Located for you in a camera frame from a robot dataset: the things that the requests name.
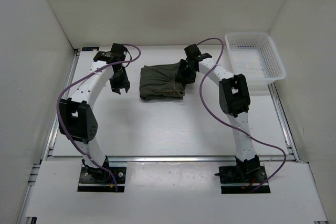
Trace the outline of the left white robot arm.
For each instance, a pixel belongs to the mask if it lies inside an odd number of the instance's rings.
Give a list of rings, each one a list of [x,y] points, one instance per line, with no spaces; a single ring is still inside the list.
[[[57,100],[59,130],[82,155],[83,164],[92,168],[91,174],[98,182],[108,180],[110,169],[96,140],[98,122],[93,113],[94,104],[107,83],[117,94],[130,89],[124,66],[131,62],[126,60],[128,50],[122,44],[113,46],[116,49],[97,52],[89,73],[65,88],[67,91],[76,86],[75,91],[66,99],[62,98],[65,93],[62,91]]]

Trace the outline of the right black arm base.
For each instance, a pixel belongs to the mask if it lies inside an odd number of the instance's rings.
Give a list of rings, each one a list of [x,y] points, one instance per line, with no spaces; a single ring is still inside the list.
[[[214,174],[219,177],[222,195],[271,193],[266,169],[255,156],[249,161],[236,159],[235,165],[224,165]]]

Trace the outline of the olive green shorts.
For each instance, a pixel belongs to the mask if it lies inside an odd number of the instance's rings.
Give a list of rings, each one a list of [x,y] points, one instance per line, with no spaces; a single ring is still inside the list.
[[[144,66],[140,71],[139,92],[143,101],[183,99],[185,85],[175,80],[179,63]]]

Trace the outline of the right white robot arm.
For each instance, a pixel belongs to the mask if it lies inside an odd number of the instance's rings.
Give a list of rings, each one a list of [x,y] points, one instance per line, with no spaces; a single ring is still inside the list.
[[[176,79],[183,84],[195,81],[200,72],[210,78],[219,88],[219,105],[227,115],[235,141],[236,177],[247,182],[260,167],[259,157],[253,147],[248,125],[250,95],[243,74],[235,75],[217,64],[208,53],[186,54],[180,61]]]

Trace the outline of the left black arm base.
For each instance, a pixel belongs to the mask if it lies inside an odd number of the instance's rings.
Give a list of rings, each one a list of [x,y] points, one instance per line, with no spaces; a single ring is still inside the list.
[[[113,180],[110,173],[99,168],[93,168],[84,164],[78,180],[78,192],[99,192],[99,193],[123,193],[125,190],[125,179],[127,168],[123,166],[110,166],[110,172],[116,180]]]

